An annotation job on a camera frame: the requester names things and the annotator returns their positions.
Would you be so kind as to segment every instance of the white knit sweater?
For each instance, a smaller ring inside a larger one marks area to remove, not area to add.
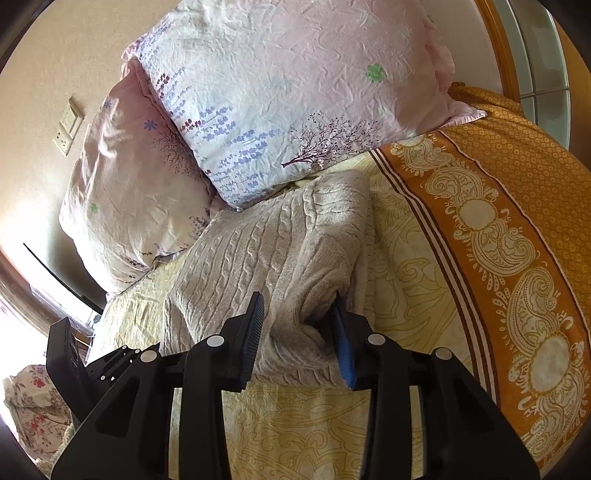
[[[343,386],[319,330],[337,292],[373,321],[373,242],[369,181],[358,171],[323,174],[244,212],[220,212],[164,303],[163,353],[218,333],[260,291],[266,317],[253,378]]]

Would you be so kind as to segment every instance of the wall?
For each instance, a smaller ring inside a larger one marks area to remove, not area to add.
[[[476,0],[420,0],[456,64],[456,80],[503,93],[495,51]]]
[[[77,293],[101,300],[57,219],[87,120],[67,157],[51,139],[70,96],[92,118],[120,77],[121,52],[176,3],[54,0],[0,73],[0,249],[19,270],[25,242]]]

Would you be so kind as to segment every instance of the electrical outlet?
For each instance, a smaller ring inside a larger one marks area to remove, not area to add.
[[[53,137],[53,142],[55,143],[57,148],[60,149],[60,152],[64,154],[64,157],[70,151],[70,147],[72,146],[73,141],[74,139],[70,135],[68,135],[68,132],[66,132],[64,126],[61,123],[58,123],[57,133],[56,136]]]

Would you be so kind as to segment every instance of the bedspread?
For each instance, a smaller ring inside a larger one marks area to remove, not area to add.
[[[375,329],[405,348],[450,348],[545,473],[588,415],[591,174],[517,103],[462,85],[450,93],[488,117],[331,170],[370,179]],[[160,339],[162,300],[182,263],[181,255],[107,306],[94,358]],[[233,477],[357,479],[368,398],[255,382],[224,393]],[[421,454],[413,418],[414,475]]]

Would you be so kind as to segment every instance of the white pillowcase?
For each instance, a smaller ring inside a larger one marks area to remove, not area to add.
[[[139,62],[124,67],[88,127],[60,211],[86,269],[111,296],[149,272],[156,257],[195,242],[214,192]]]
[[[485,115],[447,94],[451,54],[415,0],[185,0],[131,53],[239,207],[362,151]]]

